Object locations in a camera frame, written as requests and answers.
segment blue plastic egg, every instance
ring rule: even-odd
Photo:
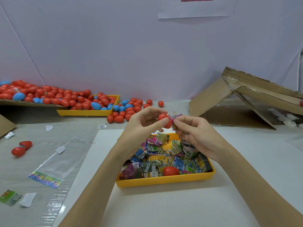
[[[25,98],[25,95],[21,92],[18,92],[13,96],[13,100],[24,100],[24,98]]]
[[[118,110],[120,110],[119,105],[115,105],[115,106],[113,106],[113,110],[114,110],[114,111],[118,111]]]
[[[124,106],[120,106],[120,110],[119,110],[119,113],[121,112],[121,111],[125,111],[125,107]]]
[[[129,102],[129,101],[127,101],[127,100],[123,100],[123,101],[121,102],[121,104],[122,104],[123,106],[125,106],[128,102]]]
[[[34,103],[40,103],[40,98],[38,98],[38,97],[33,98],[33,102]]]
[[[134,106],[132,106],[131,104],[125,105],[125,108],[129,108],[129,107],[134,107]]]
[[[100,110],[101,109],[101,105],[99,103],[96,102],[92,102],[91,106],[93,107],[93,109],[95,110]]]
[[[2,84],[11,84],[9,81],[2,81],[2,82],[0,82],[0,86],[2,85]]]

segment clear plastic bag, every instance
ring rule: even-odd
[[[92,144],[85,140],[74,140],[65,145],[66,150],[64,152],[61,154],[55,152],[28,177],[50,187],[57,188],[64,178],[86,156]]]

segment white paper scrap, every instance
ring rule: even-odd
[[[46,125],[46,131],[49,131],[49,130],[51,130],[53,128],[54,128],[53,125],[50,125],[50,126]]]
[[[35,198],[37,193],[27,193],[23,196],[22,201],[20,202],[21,206],[29,207]]]
[[[14,136],[15,134],[13,132],[8,132],[7,135],[5,136],[6,139],[9,139],[10,137]]]
[[[105,128],[105,127],[106,127],[106,123],[99,125],[98,129]]]
[[[59,146],[59,147],[56,147],[56,151],[61,154],[63,151],[65,151],[65,147],[64,146]]]

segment yellow tray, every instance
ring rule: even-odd
[[[119,96],[108,95],[116,98],[114,105],[119,103]],[[58,108],[57,112],[61,116],[108,116],[111,115],[113,109],[111,110],[69,110],[66,107]]]
[[[175,139],[179,140],[179,136],[176,133],[170,133],[169,140]],[[165,184],[165,183],[178,183],[178,182],[189,182],[189,181],[199,181],[211,179],[215,174],[216,170],[214,169],[212,163],[209,161],[213,172],[210,173],[199,173],[199,174],[183,174],[183,175],[174,175],[174,176],[163,176],[163,177],[154,177],[154,178],[139,178],[139,179],[128,179],[128,180],[119,180],[118,175],[116,179],[116,184],[119,188],[123,187],[133,187],[133,186],[147,186],[147,185],[156,185],[156,184]]]

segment paper sheet on wall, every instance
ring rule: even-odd
[[[237,0],[158,0],[158,19],[234,14]]]

